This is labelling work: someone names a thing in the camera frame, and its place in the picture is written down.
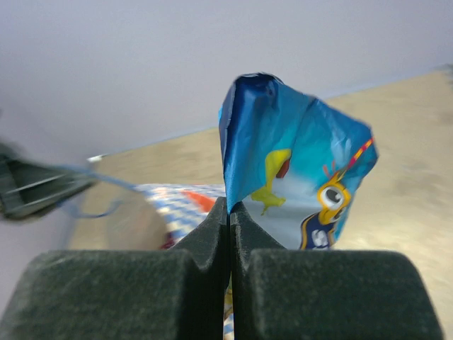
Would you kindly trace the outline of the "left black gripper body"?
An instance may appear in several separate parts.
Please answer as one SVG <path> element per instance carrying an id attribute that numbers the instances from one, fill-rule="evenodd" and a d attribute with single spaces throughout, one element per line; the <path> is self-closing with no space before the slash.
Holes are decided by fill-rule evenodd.
<path id="1" fill-rule="evenodd" d="M 8 220 L 17 220 L 18 211 L 23 207 L 23 199 L 17 191 L 11 163 L 16 153 L 6 143 L 1 143 L 1 214 Z"/>

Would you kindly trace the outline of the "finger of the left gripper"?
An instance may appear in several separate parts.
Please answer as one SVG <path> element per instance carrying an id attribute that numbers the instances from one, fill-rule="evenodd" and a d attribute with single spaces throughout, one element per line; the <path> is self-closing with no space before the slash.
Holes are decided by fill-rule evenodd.
<path id="1" fill-rule="evenodd" d="M 88 175 L 42 164 L 11 164 L 17 191 L 23 199 L 18 218 L 41 215 L 96 184 Z"/>

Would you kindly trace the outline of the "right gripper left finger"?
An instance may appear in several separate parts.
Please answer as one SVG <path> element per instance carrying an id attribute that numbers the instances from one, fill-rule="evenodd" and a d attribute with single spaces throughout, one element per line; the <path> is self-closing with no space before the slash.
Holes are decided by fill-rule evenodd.
<path id="1" fill-rule="evenodd" d="M 168 250 L 49 251 L 17 282 L 2 339 L 221 339 L 225 200 Z"/>

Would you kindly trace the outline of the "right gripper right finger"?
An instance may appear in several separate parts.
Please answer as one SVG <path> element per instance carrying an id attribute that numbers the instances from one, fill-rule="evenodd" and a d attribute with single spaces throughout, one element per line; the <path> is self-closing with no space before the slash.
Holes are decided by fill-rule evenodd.
<path id="1" fill-rule="evenodd" d="M 288 250 L 242 204 L 229 217 L 236 339 L 442 339 L 420 274 L 394 251 Z"/>

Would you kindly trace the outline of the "blue snack bag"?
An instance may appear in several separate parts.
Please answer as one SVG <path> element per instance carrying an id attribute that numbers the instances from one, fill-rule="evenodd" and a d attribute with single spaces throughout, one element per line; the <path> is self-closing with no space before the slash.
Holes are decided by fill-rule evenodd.
<path id="1" fill-rule="evenodd" d="M 228 210 L 288 249 L 330 249 L 378 160 L 369 125 L 265 73 L 234 80 L 219 136 Z"/>

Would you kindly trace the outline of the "blue checkered paper bag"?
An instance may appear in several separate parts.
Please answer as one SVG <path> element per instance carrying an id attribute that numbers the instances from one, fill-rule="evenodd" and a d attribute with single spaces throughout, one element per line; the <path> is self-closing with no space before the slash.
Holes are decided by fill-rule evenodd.
<path id="1" fill-rule="evenodd" d="M 133 184 L 91 170 L 75 171 L 126 193 L 113 199 L 102 213 L 82 212 L 68 200 L 61 209 L 74 219 L 105 219 L 101 239 L 92 249 L 168 249 L 194 230 L 208 215 L 215 200 L 224 195 L 222 184 Z"/>

